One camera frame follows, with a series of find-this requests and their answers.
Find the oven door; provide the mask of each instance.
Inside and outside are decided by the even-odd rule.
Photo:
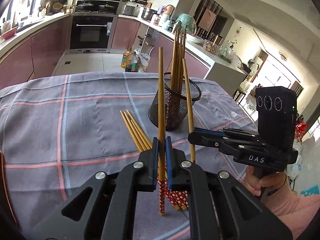
[[[70,49],[107,49],[112,21],[113,17],[73,17]]]

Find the human hand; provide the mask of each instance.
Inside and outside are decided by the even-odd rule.
[[[261,187],[271,187],[272,190],[276,190],[281,188],[285,182],[286,174],[284,171],[272,173],[258,179],[254,175],[255,169],[255,167],[247,166],[244,177],[244,186],[255,196],[260,196]]]

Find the sweater cuff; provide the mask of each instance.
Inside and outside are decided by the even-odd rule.
[[[275,193],[273,193],[271,196],[267,196],[263,201],[263,204],[268,209],[274,210],[288,199],[291,191],[292,190],[289,186],[288,179],[286,178],[282,187],[278,189]]]

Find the metal screw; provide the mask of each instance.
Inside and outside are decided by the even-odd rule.
[[[133,167],[136,169],[142,168],[143,167],[143,163],[142,162],[135,162],[133,164]]]
[[[221,171],[219,172],[219,177],[222,179],[227,179],[229,178],[229,173],[227,171]]]
[[[104,172],[99,171],[99,172],[96,173],[95,177],[96,177],[96,179],[104,179],[105,176],[106,176],[106,174]]]
[[[189,168],[191,166],[191,162],[189,161],[183,161],[181,163],[181,166],[184,167],[184,168]]]

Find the countertop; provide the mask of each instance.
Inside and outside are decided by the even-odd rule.
[[[41,22],[38,22],[36,24],[34,24],[33,26],[30,26],[29,28],[16,33],[12,38],[4,41],[0,41],[0,58],[6,53],[8,52],[13,46],[15,46],[16,44],[18,44],[20,41],[22,41],[23,39],[27,38],[28,36],[30,36],[32,33],[36,32],[37,30],[57,21],[60,19],[63,19],[65,17],[68,17],[69,15],[75,15],[74,13],[68,13],[68,14],[64,14],[64,13],[56,13],[52,16],[45,16],[43,18],[43,20]],[[132,20],[136,20],[139,21],[151,28],[153,28],[154,30],[162,33],[163,35],[165,35],[166,37],[170,38],[170,39],[174,39],[174,34],[164,30],[163,28],[157,26],[157,25],[153,25],[148,21],[145,21],[141,18],[137,18],[134,16],[127,16],[127,15],[118,15],[119,18],[127,18],[127,19],[132,19]],[[224,61],[223,59],[207,52],[205,49],[203,49],[201,46],[194,44],[194,43],[190,43],[190,42],[186,42],[186,49],[188,51],[190,51],[195,57],[199,58],[200,60],[202,60],[204,63],[206,63],[206,67],[210,70],[213,65],[215,63],[219,63],[221,65],[224,65],[228,68],[231,68],[237,72],[240,72],[244,75],[246,75],[246,73],[244,73],[241,69],[233,66],[232,64]]]
[[[164,30],[162,27],[159,27],[157,25],[153,25],[150,22],[145,21],[141,18],[137,18],[134,16],[127,16],[127,15],[119,15],[119,18],[127,18],[127,19],[139,21],[139,22],[153,28],[154,30],[164,34],[165,36],[169,37],[170,39],[172,39],[172,40],[174,39],[174,34],[172,34],[171,32],[168,32],[168,31]],[[191,42],[186,41],[186,49],[189,50],[190,52],[192,52],[196,57],[198,57],[199,59],[201,59],[202,61],[207,63],[208,69],[212,68],[214,63],[219,63],[219,64],[224,65],[228,68],[231,68],[237,72],[240,72],[244,75],[247,75],[247,73],[244,73],[241,69],[226,62],[222,58],[220,58],[216,55],[213,55],[210,52],[207,52],[204,48],[202,48],[201,46],[199,46],[195,43],[191,43]]]

